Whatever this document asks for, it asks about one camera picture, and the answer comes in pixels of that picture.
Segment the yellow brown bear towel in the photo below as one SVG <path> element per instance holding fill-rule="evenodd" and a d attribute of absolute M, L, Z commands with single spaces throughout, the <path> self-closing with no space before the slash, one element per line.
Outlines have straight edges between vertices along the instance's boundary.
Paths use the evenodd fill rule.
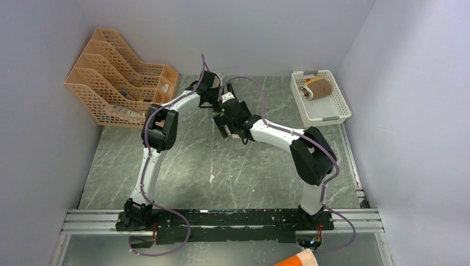
<path fill-rule="evenodd" d="M 317 100 L 331 95 L 333 89 L 331 84 L 323 77 L 307 80 L 300 88 L 301 95 L 306 100 Z"/>

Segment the white plastic basket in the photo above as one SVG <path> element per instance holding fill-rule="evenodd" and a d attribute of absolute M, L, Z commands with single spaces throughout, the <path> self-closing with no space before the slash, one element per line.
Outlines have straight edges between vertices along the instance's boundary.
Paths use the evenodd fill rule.
<path fill-rule="evenodd" d="M 290 88 L 305 127 L 342 124 L 351 111 L 329 70 L 294 71 Z"/>

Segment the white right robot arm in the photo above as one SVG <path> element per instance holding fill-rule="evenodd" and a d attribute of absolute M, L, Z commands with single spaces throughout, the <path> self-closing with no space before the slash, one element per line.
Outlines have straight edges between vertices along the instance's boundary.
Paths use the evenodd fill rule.
<path fill-rule="evenodd" d="M 338 168 L 336 156 L 320 130 L 292 129 L 272 123 L 253 115 L 244 101 L 230 93 L 223 96 L 220 107 L 222 112 L 213 119 L 224 138 L 236 134 L 244 143 L 263 142 L 292 156 L 297 175 L 304 182 L 299 223 L 305 229 L 313 229 L 324 211 L 326 178 Z"/>

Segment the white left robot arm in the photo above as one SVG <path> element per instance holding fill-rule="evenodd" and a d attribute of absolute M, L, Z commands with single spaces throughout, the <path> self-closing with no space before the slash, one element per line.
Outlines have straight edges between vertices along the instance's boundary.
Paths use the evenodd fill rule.
<path fill-rule="evenodd" d="M 221 86 L 219 75 L 204 70 L 177 98 L 166 104 L 150 105 L 141 132 L 144 155 L 139 177 L 119 214 L 117 231 L 144 231 L 156 224 L 153 208 L 162 208 L 155 203 L 156 181 L 168 151 L 176 142 L 179 118 L 196 108 L 217 109 Z"/>

